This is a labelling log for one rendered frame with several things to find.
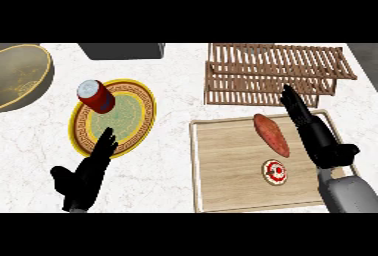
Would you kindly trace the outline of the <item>olive bowl with yellow rim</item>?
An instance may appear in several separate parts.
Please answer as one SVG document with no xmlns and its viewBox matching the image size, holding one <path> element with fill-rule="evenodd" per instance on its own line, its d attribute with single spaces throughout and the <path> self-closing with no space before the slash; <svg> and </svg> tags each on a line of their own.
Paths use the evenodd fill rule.
<svg viewBox="0 0 378 256">
<path fill-rule="evenodd" d="M 0 112 L 27 106 L 45 93 L 53 58 L 38 43 L 0 43 Z"/>
</svg>

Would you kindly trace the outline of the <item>dark grey appliance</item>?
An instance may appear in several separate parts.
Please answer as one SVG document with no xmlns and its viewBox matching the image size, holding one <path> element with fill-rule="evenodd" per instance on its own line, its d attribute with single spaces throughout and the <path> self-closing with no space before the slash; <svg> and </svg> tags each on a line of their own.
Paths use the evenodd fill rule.
<svg viewBox="0 0 378 256">
<path fill-rule="evenodd" d="M 163 43 L 79 43 L 91 60 L 160 59 Z"/>
</svg>

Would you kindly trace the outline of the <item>brown wooden tiered shelf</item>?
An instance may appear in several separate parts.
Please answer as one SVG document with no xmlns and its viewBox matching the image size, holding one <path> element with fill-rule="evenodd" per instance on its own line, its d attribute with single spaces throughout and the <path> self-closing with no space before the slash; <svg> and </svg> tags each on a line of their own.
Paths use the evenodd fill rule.
<svg viewBox="0 0 378 256">
<path fill-rule="evenodd" d="M 320 95 L 335 95 L 336 81 L 355 80 L 341 47 L 209 43 L 203 103 L 280 106 L 289 85 L 315 108 Z"/>
</svg>

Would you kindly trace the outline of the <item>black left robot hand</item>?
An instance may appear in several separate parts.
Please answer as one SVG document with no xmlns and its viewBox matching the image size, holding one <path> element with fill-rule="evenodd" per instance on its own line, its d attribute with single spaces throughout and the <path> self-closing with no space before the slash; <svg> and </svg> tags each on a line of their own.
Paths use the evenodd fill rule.
<svg viewBox="0 0 378 256">
<path fill-rule="evenodd" d="M 92 152 L 73 172 L 61 166 L 54 166 L 50 170 L 54 189 L 63 195 L 61 210 L 66 212 L 85 213 L 95 202 L 110 156 L 118 146 L 112 132 L 112 128 L 104 129 Z"/>
</svg>

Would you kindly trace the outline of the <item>red can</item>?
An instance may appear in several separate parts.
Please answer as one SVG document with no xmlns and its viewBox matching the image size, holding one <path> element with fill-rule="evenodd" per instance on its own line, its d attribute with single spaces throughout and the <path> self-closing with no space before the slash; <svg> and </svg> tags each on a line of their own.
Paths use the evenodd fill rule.
<svg viewBox="0 0 378 256">
<path fill-rule="evenodd" d="M 115 97 L 97 80 L 85 80 L 76 88 L 79 101 L 98 113 L 107 113 L 115 106 Z"/>
</svg>

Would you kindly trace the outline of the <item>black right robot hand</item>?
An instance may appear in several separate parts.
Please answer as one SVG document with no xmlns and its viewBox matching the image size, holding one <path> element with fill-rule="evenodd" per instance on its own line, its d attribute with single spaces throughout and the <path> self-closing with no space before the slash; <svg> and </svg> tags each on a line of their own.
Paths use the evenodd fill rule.
<svg viewBox="0 0 378 256">
<path fill-rule="evenodd" d="M 352 164 L 354 156 L 360 152 L 354 144 L 342 144 L 330 133 L 324 122 L 314 116 L 304 101 L 289 85 L 283 86 L 280 102 L 296 127 L 305 152 L 321 168 L 335 168 Z"/>
</svg>

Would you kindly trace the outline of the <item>grey flat appliance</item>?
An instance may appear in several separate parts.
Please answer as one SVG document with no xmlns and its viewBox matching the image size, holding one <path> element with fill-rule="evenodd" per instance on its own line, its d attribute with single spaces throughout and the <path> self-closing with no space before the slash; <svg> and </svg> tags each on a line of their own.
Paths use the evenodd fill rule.
<svg viewBox="0 0 378 256">
<path fill-rule="evenodd" d="M 378 90 L 378 43 L 348 43 L 348 48 Z"/>
</svg>

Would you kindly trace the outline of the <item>orange sweet potato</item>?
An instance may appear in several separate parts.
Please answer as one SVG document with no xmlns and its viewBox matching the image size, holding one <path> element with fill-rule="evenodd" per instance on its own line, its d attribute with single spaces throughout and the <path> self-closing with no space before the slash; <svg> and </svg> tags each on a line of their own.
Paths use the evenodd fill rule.
<svg viewBox="0 0 378 256">
<path fill-rule="evenodd" d="M 289 147 L 276 122 L 261 114 L 253 115 L 253 128 L 271 150 L 284 158 L 289 157 Z"/>
</svg>

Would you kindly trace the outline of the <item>yellow rimmed patterned plate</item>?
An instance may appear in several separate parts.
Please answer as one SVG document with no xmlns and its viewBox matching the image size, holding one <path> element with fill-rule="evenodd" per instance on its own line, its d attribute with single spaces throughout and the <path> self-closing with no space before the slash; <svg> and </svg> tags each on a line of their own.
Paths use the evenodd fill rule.
<svg viewBox="0 0 378 256">
<path fill-rule="evenodd" d="M 156 101 L 147 86 L 132 79 L 109 80 L 104 87 L 115 97 L 115 106 L 107 113 L 98 114 L 78 102 L 67 123 L 67 137 L 76 152 L 88 157 L 98 137 L 110 127 L 118 143 L 110 158 L 116 158 L 147 136 L 156 117 Z"/>
</svg>

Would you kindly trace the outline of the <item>pale wooden tray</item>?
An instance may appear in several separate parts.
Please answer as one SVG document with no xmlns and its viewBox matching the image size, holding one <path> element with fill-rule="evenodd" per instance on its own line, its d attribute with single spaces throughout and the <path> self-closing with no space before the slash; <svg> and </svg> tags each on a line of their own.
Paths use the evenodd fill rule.
<svg viewBox="0 0 378 256">
<path fill-rule="evenodd" d="M 320 205 L 315 166 L 287 115 L 273 115 L 289 156 L 267 146 L 249 117 L 197 120 L 188 124 L 196 212 L 247 212 Z M 283 164 L 286 182 L 273 186 L 262 176 L 268 160 Z"/>
</svg>

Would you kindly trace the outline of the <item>white and red cupcake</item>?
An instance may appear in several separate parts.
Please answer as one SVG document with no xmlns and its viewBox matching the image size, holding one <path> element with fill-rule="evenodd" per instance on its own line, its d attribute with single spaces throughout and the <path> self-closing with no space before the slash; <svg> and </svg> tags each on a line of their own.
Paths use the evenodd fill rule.
<svg viewBox="0 0 378 256">
<path fill-rule="evenodd" d="M 287 179 L 287 172 L 283 164 L 274 159 L 267 160 L 261 166 L 261 175 L 271 186 L 283 185 Z"/>
</svg>

